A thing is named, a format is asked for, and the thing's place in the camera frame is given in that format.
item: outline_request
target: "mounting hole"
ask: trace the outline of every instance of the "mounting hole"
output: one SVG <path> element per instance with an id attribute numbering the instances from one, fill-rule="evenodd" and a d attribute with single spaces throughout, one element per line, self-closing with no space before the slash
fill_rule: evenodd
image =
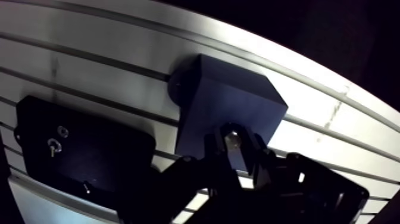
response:
<path id="1" fill-rule="evenodd" d="M 68 129 L 66 129 L 66 128 L 62 127 L 62 126 L 59 126 L 59 127 L 57 128 L 57 132 L 58 132 L 58 134 L 59 134 L 61 137 L 63 137 L 63 138 L 67 138 L 68 135 L 70 134 L 69 131 L 68 131 Z"/>

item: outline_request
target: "white slatwall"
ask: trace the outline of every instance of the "white slatwall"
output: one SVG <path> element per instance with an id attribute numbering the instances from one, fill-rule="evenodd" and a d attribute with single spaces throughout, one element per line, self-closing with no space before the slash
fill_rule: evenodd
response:
<path id="1" fill-rule="evenodd" d="M 157 2 L 63 2 L 124 13 L 231 44 L 298 72 L 400 125 L 400 113 L 357 85 L 297 53 L 238 28 Z M 7 36 L 17 39 L 5 39 Z M 26 38 L 33 42 L 45 42 L 47 46 L 56 49 L 23 43 L 21 40 Z M 106 65 L 107 62 L 94 62 L 79 54 L 68 55 L 57 50 L 65 47 L 164 74 L 170 74 L 174 66 L 185 57 L 207 54 L 267 76 L 288 104 L 287 113 L 291 116 L 400 157 L 400 150 L 397 149 L 400 133 L 397 131 L 312 87 L 243 58 L 197 41 L 118 20 L 52 7 L 0 1 L 0 69 L 21 74 L 0 72 L 0 98 L 6 99 L 0 102 L 0 122 L 5 124 L 0 127 L 0 131 L 4 144 L 14 151 L 21 152 L 12 135 L 12 128 L 17 124 L 13 103 L 26 95 L 34 95 L 142 129 L 155 137 L 157 150 L 174 153 L 176 127 L 102 103 L 114 101 L 176 121 L 179 119 L 179 108 L 169 99 L 165 82 L 132 70 Z M 90 97 L 82 97 L 77 92 L 89 94 Z M 101 100 L 93 102 L 92 97 Z M 399 163 L 287 121 L 282 121 L 268 146 L 400 180 L 397 172 L 400 169 Z M 23 157 L 8 149 L 5 151 L 9 164 L 25 171 Z M 157 155 L 153 158 L 153 163 L 161 170 L 172 162 Z M 392 183 L 339 173 L 366 187 L 374 197 L 391 198 L 400 188 Z M 242 186 L 251 187 L 251 180 L 240 180 Z M 198 194 L 187 207 L 196 210 L 206 199 L 206 195 Z M 386 203 L 369 200 L 363 212 L 378 213 Z M 183 212 L 174 222 L 183 223 L 188 215 Z M 361 216 L 358 223 L 367 223 L 371 218 Z"/>

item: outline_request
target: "dark background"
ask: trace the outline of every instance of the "dark background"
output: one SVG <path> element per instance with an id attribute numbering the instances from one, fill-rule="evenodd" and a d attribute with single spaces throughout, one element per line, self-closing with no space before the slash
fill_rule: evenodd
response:
<path id="1" fill-rule="evenodd" d="M 160 1 L 279 43 L 355 82 L 400 111 L 397 1 Z"/>

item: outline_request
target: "black plate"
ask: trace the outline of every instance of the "black plate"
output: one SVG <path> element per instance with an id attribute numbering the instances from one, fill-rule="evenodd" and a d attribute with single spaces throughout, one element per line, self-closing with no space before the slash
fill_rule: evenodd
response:
<path id="1" fill-rule="evenodd" d="M 111 209 L 145 187 L 155 149 L 151 135 L 35 97 L 17 104 L 17 117 L 14 135 L 33 179 Z M 49 139 L 62 146 L 54 157 Z"/>

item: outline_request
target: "slatwall panel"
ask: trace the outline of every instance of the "slatwall panel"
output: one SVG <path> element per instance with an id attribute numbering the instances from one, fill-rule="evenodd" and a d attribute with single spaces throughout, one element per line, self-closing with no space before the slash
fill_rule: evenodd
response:
<path id="1" fill-rule="evenodd" d="M 130 21 L 144 18 L 212 36 L 302 73 L 342 95 L 340 100 L 352 98 L 366 108 L 376 110 L 392 123 L 400 124 L 397 111 L 350 81 L 288 49 L 227 24 L 156 2 L 84 0 L 78 3 L 110 11 L 94 15 L 92 10 L 85 8 L 83 11 L 91 14 L 87 15 L 82 11 L 62 10 L 63 5 L 53 1 L 48 1 L 47 7 L 0 2 L 0 131 L 9 164 L 22 172 L 26 171 L 23 155 L 12 131 L 16 126 L 15 103 L 26 95 L 104 116 L 152 134 L 158 150 L 153 163 L 161 170 L 166 169 L 177 158 L 171 154 L 174 153 L 179 109 L 166 93 L 165 80 L 182 59 L 199 53 L 267 76 L 287 102 L 289 116 L 400 156 L 396 150 L 400 139 L 397 131 L 338 98 L 314 89 L 315 86 L 310 87 L 276 72 L 274 68 L 268 69 L 249 61 L 252 54 L 238 57 L 195 38 L 182 38 Z M 164 10 L 169 13 L 168 19 L 160 20 L 151 13 L 146 14 L 149 9 Z M 112 11 L 136 18 L 122 21 Z M 214 26 L 204 29 L 207 26 L 192 24 L 193 21 Z M 225 33 L 217 32 L 217 27 Z M 230 32 L 237 35 L 227 36 L 226 33 Z M 288 118 L 282 121 L 268 146 L 283 152 L 296 151 L 335 166 L 366 173 L 357 176 L 360 174 L 355 175 L 353 171 L 335 170 L 370 191 L 371 200 L 358 223 L 367 223 L 373 217 L 371 214 L 378 213 L 399 189 L 397 180 L 400 176 L 396 172 L 400 169 L 399 163 L 293 123 Z M 251 180 L 243 175 L 240 182 L 243 187 L 252 188 Z M 202 191 L 174 223 L 183 223 L 190 211 L 198 209 L 205 200 L 207 196 Z"/>

